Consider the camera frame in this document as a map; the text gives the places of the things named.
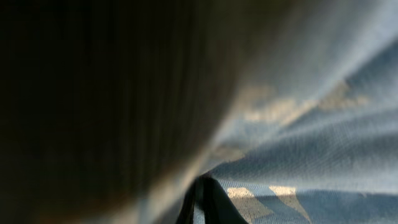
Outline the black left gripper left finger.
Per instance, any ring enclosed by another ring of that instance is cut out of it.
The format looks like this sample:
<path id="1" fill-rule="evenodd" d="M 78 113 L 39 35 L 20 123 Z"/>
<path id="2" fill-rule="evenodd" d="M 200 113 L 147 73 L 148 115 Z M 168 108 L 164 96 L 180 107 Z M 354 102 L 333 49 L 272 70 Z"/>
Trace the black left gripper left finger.
<path id="1" fill-rule="evenodd" d="M 193 224 L 193 214 L 196 198 L 196 181 L 194 181 L 187 190 L 183 205 L 178 215 L 176 224 Z"/>

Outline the light blue printed t-shirt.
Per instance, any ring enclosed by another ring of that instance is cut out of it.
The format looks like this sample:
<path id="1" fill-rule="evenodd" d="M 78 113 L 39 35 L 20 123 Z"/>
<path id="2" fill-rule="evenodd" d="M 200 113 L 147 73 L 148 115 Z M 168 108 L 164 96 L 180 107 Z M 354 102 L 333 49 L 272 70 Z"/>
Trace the light blue printed t-shirt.
<path id="1" fill-rule="evenodd" d="M 174 222 L 200 177 L 248 223 L 397 222 L 397 2 L 226 1 L 240 43 L 233 107 L 204 155 L 143 199 Z"/>

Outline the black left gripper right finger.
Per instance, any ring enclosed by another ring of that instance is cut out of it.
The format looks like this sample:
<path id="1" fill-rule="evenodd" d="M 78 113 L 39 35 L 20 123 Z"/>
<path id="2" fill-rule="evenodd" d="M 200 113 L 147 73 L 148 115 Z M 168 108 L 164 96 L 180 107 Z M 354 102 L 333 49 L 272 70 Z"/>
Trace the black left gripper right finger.
<path id="1" fill-rule="evenodd" d="M 217 180 L 202 176 L 200 188 L 200 205 L 206 224 L 248 224 Z"/>

